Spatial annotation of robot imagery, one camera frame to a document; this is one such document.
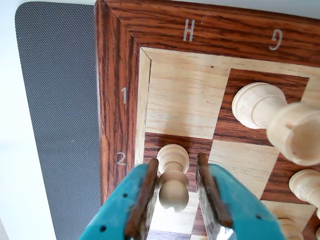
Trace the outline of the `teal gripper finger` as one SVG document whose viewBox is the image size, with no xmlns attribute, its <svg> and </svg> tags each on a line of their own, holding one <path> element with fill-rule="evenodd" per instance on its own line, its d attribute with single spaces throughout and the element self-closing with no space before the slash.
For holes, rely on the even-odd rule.
<svg viewBox="0 0 320 240">
<path fill-rule="evenodd" d="M 277 218 L 236 177 L 200 153 L 196 189 L 210 240 L 283 240 Z"/>
<path fill-rule="evenodd" d="M 158 197 L 159 161 L 134 167 L 81 235 L 82 240 L 146 240 Z"/>
</svg>

